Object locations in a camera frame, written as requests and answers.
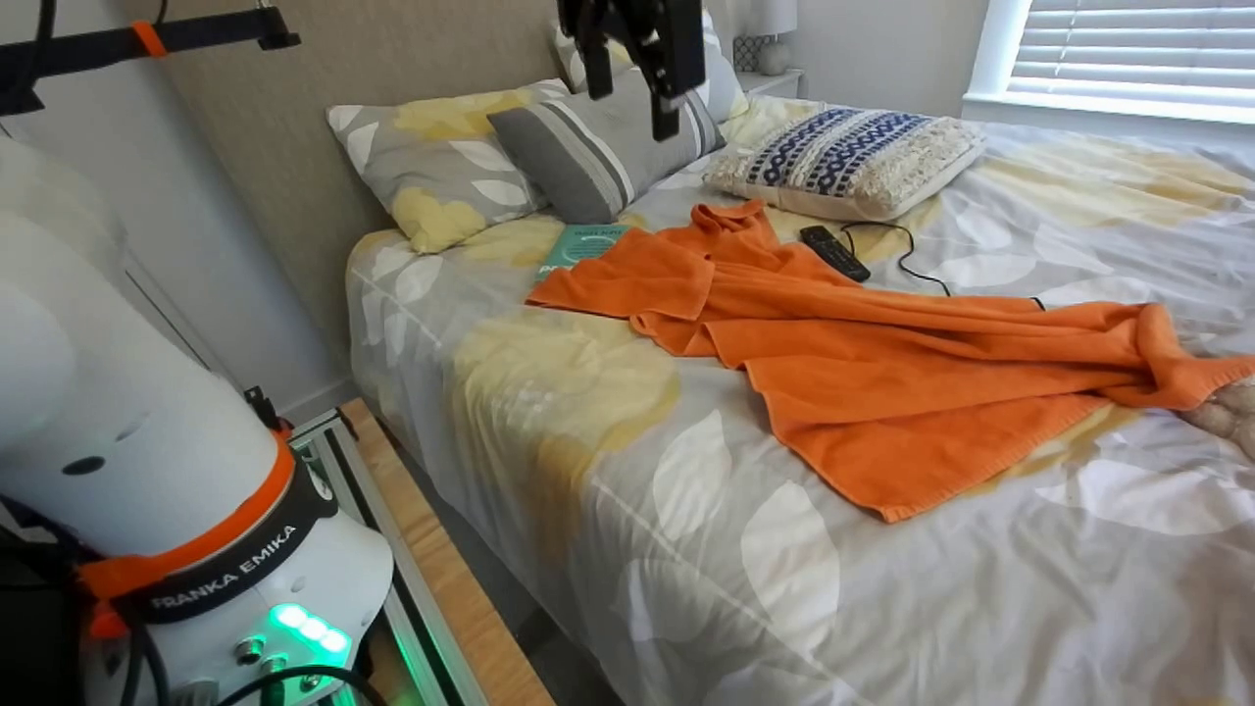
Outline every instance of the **wall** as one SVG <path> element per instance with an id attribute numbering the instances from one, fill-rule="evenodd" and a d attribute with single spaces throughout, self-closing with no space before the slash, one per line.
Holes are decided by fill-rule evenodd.
<path id="1" fill-rule="evenodd" d="M 984 0 L 798 0 L 807 99 L 962 114 Z"/>
<path id="2" fill-rule="evenodd" d="M 0 4 L 0 43 L 36 30 L 37 0 Z M 57 4 L 57 37 L 113 26 L 110 0 Z M 228 382 L 261 383 L 307 418 L 346 396 L 342 360 L 280 288 L 274 258 L 199 150 L 176 99 L 143 62 L 36 85 L 37 114 L 2 118 L 7 133 L 93 182 L 126 221 L 138 280 L 188 344 Z"/>

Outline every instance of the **wrinkled sheet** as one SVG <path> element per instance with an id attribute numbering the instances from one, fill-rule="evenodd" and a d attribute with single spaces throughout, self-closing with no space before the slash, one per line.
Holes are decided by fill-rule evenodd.
<path id="1" fill-rule="evenodd" d="M 696 167 L 628 224 L 718 204 Z M 905 226 L 909 267 L 962 294 L 1165 303 L 1188 350 L 1255 350 L 1249 154 L 990 131 Z M 871 288 L 934 294 L 899 271 L 905 226 L 856 226 Z M 1255 703 L 1255 467 L 1232 442 L 1101 412 L 882 527 L 768 437 L 741 373 L 520 306 L 558 230 L 423 258 L 363 237 L 354 378 L 628 703 Z"/>

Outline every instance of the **bed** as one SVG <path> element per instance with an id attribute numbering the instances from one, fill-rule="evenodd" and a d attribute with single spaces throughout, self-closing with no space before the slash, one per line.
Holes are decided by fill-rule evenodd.
<path id="1" fill-rule="evenodd" d="M 1240 442 L 1171 412 L 1099 407 L 996 477 L 882 523 L 771 438 L 735 367 L 526 306 L 565 230 L 554 212 L 418 252 L 355 182 L 324 107 L 558 75 L 554 8 L 494 11 L 371 4 L 346 24 L 308 0 L 288 8 L 307 56 L 167 72 L 386 430 L 622 703 L 1255 698 L 1255 462 Z M 439 59 L 458 47 L 432 24 L 488 51 L 452 77 Z M 403 56 L 432 81 L 346 65 L 354 51 Z M 819 107 L 746 101 L 724 140 L 789 111 Z M 1255 154 L 976 133 L 980 161 L 942 194 L 848 226 L 867 292 L 938 299 L 942 280 L 1045 309 L 1159 303 L 1190 352 L 1255 352 Z M 707 183 L 713 156 L 616 221 L 661 230 L 694 204 L 733 204 Z M 765 217 L 779 243 L 815 224 Z"/>

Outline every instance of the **patterned pillow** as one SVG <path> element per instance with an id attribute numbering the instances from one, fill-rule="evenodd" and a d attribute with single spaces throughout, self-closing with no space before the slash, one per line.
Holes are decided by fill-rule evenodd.
<path id="1" fill-rule="evenodd" d="M 333 107 L 327 124 L 412 249 L 444 252 L 538 212 L 538 194 L 494 140 L 488 114 L 560 94 L 569 94 L 565 81 L 543 77 L 403 107 Z"/>
<path id="2" fill-rule="evenodd" d="M 571 89 L 589 89 L 589 75 L 585 75 L 585 59 L 575 51 L 575 43 L 560 30 L 560 24 L 554 20 L 554 37 L 550 37 L 560 75 Z M 632 65 L 632 56 L 622 43 L 606 43 L 611 56 L 611 72 L 619 75 L 622 65 Z M 733 118 L 746 101 L 746 89 L 735 81 L 733 62 L 720 51 L 720 39 L 713 30 L 708 11 L 703 8 L 703 59 L 707 59 L 707 81 L 694 89 L 707 101 L 707 114 L 720 124 L 724 118 Z"/>
<path id="3" fill-rule="evenodd" d="M 666 173 L 718 150 L 696 99 L 678 101 L 678 133 L 654 140 L 650 89 L 640 72 L 616 75 L 616 94 L 571 94 L 488 114 L 509 161 L 569 224 L 606 224 Z"/>
<path id="4" fill-rule="evenodd" d="M 828 107 L 733 140 L 707 165 L 707 183 L 815 221 L 891 224 L 976 156 L 980 137 L 958 118 Z"/>

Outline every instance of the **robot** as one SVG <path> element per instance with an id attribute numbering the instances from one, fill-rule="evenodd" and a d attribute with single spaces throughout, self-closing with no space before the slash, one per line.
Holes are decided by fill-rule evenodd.
<path id="1" fill-rule="evenodd" d="M 160 698 L 354 666 L 393 579 L 386 540 L 127 309 L 117 221 L 14 140 L 0 140 L 0 243 L 0 496 L 104 558 L 78 569 L 99 599 L 91 703 L 126 690 L 117 615 L 152 634 Z M 303 685 L 317 703 L 342 684 Z"/>

